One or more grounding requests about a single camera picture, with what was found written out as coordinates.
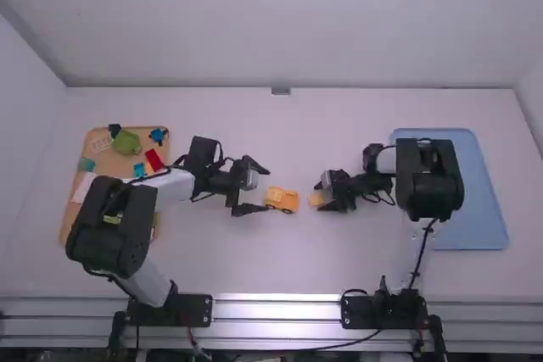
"red block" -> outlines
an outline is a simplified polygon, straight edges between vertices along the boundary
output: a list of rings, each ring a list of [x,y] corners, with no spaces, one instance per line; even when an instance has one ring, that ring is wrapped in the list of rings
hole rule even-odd
[[[158,153],[156,153],[156,151],[153,148],[145,152],[145,157],[147,158],[147,161],[151,165],[151,168],[153,169],[153,171],[156,172],[165,167]]]

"blue mat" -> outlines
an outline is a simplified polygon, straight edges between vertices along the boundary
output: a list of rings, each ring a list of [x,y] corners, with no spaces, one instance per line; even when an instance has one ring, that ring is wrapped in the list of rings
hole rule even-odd
[[[394,142],[402,137],[451,139],[464,181],[465,198],[460,210],[439,233],[435,248],[445,250],[502,250],[509,236],[492,181],[484,165],[475,135],[467,129],[396,129]]]

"cork board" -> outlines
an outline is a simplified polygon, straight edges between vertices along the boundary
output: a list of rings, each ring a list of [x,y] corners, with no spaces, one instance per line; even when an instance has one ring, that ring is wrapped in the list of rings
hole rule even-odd
[[[98,153],[93,153],[90,147],[91,141],[100,137],[105,137],[109,134],[107,127],[94,128],[90,130],[85,137],[83,149],[81,150],[81,156],[87,157],[96,162],[93,172],[97,175],[111,175],[118,178],[132,178],[134,176],[134,164],[145,163],[145,152],[151,148],[154,148],[162,159],[163,163],[169,163],[170,133],[166,135],[162,146],[159,146],[158,143],[153,142],[153,140],[151,140],[148,136],[149,132],[157,127],[165,129],[164,126],[123,127],[123,130],[137,134],[143,147],[140,154],[132,156],[123,156],[122,154],[117,153],[112,147],[106,148]],[[81,183],[85,172],[77,170],[77,163],[74,163],[74,169],[76,173],[71,184],[70,196],[68,197],[68,203],[66,204],[66,210],[64,211],[64,218],[62,219],[62,226],[60,227],[59,233],[59,240],[62,246],[66,244],[71,226],[76,220],[76,216],[79,213],[79,208],[81,207],[81,205],[78,203],[72,203],[71,199],[74,196],[74,192],[76,191],[77,187]],[[154,239],[156,239],[159,235],[159,222],[160,220],[157,220],[155,224]]]

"white wall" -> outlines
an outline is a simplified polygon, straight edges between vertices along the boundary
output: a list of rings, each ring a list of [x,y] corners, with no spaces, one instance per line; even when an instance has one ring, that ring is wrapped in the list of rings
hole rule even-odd
[[[541,0],[4,0],[69,84],[507,85]]]
[[[0,15],[0,253],[47,145],[62,82]]]
[[[523,75],[515,92],[543,156],[543,58]]]

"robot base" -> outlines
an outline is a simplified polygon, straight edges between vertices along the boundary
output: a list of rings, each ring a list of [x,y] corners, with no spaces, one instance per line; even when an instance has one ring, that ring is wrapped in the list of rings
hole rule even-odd
[[[170,294],[162,307],[151,307],[132,300],[128,304],[128,324],[131,326],[189,326],[211,325],[213,298],[208,294]]]
[[[415,290],[392,294],[384,302],[375,296],[341,299],[341,325],[346,330],[419,330],[427,319],[426,301]]]

